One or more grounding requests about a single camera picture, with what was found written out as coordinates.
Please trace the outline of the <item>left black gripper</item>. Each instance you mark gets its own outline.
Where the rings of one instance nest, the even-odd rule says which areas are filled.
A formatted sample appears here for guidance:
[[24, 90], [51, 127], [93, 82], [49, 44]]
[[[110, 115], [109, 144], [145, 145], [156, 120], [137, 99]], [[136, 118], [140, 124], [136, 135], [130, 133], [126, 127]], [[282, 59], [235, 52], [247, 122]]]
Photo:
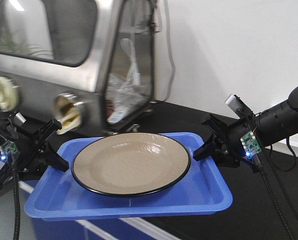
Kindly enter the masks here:
[[39, 179], [51, 166], [66, 172], [69, 163], [51, 146], [48, 140], [61, 128], [61, 123], [51, 119], [33, 133], [16, 126], [9, 118], [0, 118], [0, 189], [12, 178], [16, 169], [22, 181]]

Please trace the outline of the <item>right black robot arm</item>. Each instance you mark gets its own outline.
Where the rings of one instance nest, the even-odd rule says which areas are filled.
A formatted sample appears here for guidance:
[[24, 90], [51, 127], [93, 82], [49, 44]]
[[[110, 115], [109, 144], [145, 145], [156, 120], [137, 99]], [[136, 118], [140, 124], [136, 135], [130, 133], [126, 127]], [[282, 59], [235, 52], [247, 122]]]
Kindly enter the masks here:
[[237, 95], [230, 95], [225, 103], [239, 119], [226, 124], [209, 114], [202, 124], [212, 134], [194, 151], [196, 161], [212, 157], [216, 165], [230, 168], [237, 168], [244, 162], [258, 172], [261, 163], [255, 159], [257, 152], [247, 149], [244, 136], [251, 136], [263, 148], [298, 134], [298, 87], [287, 100], [259, 114], [254, 114]]

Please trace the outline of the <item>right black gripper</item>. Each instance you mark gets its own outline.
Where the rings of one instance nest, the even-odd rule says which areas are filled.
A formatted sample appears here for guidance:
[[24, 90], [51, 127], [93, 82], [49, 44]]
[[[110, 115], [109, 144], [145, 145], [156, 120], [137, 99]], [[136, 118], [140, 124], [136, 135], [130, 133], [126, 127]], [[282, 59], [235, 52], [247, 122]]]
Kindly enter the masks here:
[[232, 124], [226, 124], [215, 115], [209, 114], [202, 122], [211, 130], [210, 137], [193, 152], [196, 161], [211, 157], [217, 166], [238, 168], [243, 162], [253, 172], [259, 172], [259, 167], [247, 159], [246, 152], [241, 143], [241, 137], [250, 129], [245, 119], [239, 119]]

